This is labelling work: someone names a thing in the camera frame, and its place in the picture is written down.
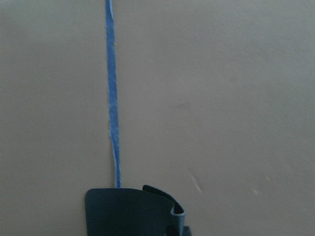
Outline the black mouse pad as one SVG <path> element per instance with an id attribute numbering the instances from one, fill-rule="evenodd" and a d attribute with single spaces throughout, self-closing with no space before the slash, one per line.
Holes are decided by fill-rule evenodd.
<path id="1" fill-rule="evenodd" d="M 169 194 L 149 185 L 90 189 L 85 196 L 89 236 L 190 236 L 186 212 Z"/>

